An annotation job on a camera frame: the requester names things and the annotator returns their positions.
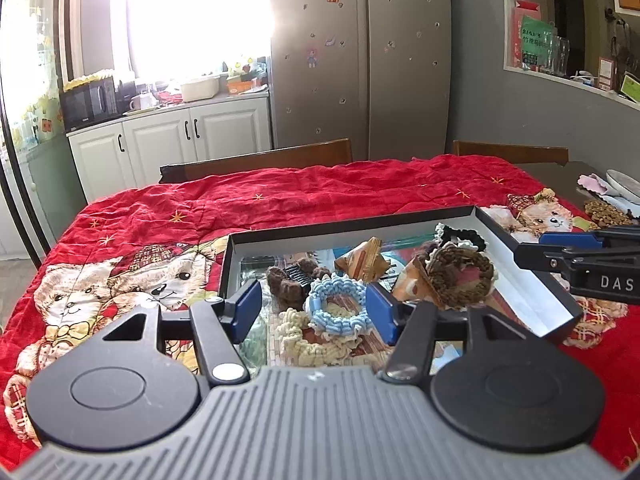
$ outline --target brown knitted scrunchie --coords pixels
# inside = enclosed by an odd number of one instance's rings
[[[456,273],[453,266],[472,265],[480,271],[479,282],[471,288],[456,290]],[[445,247],[431,259],[427,276],[443,303],[448,306],[467,306],[484,300],[491,291],[494,265],[489,258],[477,251],[462,247]]]

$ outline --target white container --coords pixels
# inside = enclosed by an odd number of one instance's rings
[[[207,75],[196,79],[189,79],[180,85],[184,102],[211,99],[220,90],[220,76]]]

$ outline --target blue crocheted scrunchie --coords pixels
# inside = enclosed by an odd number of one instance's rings
[[[353,336],[369,333],[373,323],[367,315],[365,307],[366,286],[362,282],[352,280],[347,276],[333,273],[331,278],[325,276],[323,280],[315,280],[311,284],[309,293],[310,324],[313,323],[319,331],[325,331],[335,336]],[[352,317],[335,317],[325,308],[327,298],[343,294],[354,298],[361,307],[360,313]]]

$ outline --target refrigerator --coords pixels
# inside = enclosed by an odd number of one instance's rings
[[[275,148],[348,137],[355,160],[444,152],[450,0],[271,0]]]

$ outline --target chair backrest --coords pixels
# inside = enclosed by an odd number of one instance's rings
[[[336,166],[353,162],[349,139],[331,140],[318,144],[283,148],[250,155],[229,156],[203,162],[172,164],[160,168],[160,184],[180,184],[209,175],[224,175],[264,168],[308,168]]]
[[[517,144],[487,144],[485,142],[453,141],[455,155],[493,155],[511,164],[555,162],[564,166],[569,161],[568,148],[519,146]]]

